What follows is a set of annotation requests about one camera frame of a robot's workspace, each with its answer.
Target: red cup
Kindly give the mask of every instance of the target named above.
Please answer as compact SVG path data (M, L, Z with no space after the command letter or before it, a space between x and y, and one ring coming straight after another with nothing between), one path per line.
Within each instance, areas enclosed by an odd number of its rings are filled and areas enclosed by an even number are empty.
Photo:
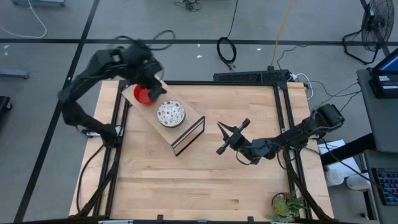
M140 85L136 85L136 87L134 88L134 97L138 102L142 103L143 105L152 105L155 102L149 99L149 91L150 90L144 89Z

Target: wooden table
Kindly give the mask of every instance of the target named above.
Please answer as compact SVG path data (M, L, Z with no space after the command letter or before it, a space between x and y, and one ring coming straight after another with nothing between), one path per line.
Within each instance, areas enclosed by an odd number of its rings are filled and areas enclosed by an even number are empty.
M117 87L118 82L103 82L96 119L111 121ZM302 83L288 83L288 87L294 121L298 124L310 114L305 90ZM248 216L255 221L267 220L266 215L272 214L272 197L289 191L286 171L279 167L277 159L264 158L256 166L244 166L236 160L232 149L217 155L223 141L216 123L239 126L249 118L251 124L244 135L250 141L280 134L272 87L172 85L171 88L200 115L206 116L206 131L175 157L170 145L131 108L111 218L154 220L163 214L165 220L245 221ZM285 125L289 127L282 92L280 98ZM101 144L100 138L88 141L82 165ZM308 147L318 150L315 141L310 141ZM84 173L81 206L97 188L103 152ZM308 191L326 214L333 217L320 157L306 150L302 150L301 156ZM108 194L105 192L100 214ZM70 214L76 213L75 199L74 196Z

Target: white paper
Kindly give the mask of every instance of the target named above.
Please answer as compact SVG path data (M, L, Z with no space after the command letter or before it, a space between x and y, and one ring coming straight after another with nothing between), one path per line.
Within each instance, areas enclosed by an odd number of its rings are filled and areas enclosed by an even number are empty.
M344 140L338 140L338 141L334 141L334 142L328 142L328 147L329 150L333 153L333 150L340 147L340 146L344 146L346 143L344 142ZM326 152L328 152L328 149L325 147L325 144L319 144L319 152L320 154L324 154ZM349 165L351 168L353 168L356 172L361 173L361 171L359 170L358 165L356 164L354 158L348 158L343 160L342 162L344 162L345 164ZM340 162L336 162L332 165L328 165L327 168L329 170L331 169L336 169L339 170L341 172L341 174L343 175L343 177L349 177L351 175L355 175L355 172L352 171L351 169L349 169L348 167L344 166L342 163Z

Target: electric fan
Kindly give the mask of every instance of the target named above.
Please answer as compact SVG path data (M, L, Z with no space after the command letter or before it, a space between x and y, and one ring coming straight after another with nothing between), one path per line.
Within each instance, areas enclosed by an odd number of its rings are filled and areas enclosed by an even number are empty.
M381 46L388 41L394 25L394 5L392 0L372 0L364 9L361 29L343 37L344 53L361 61L365 65L373 63ZM362 44L368 51L374 52L371 62L365 62L347 51L348 37L354 36L351 41L362 32Z

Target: green plant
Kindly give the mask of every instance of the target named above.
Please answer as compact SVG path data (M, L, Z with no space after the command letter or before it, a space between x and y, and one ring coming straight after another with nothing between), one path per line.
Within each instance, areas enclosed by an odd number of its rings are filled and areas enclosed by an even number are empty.
M275 222L289 222L293 218L299 217L301 208L304 206L304 198L295 197L295 191L292 193L278 193L272 199L272 209L275 215L268 215L267 218Z

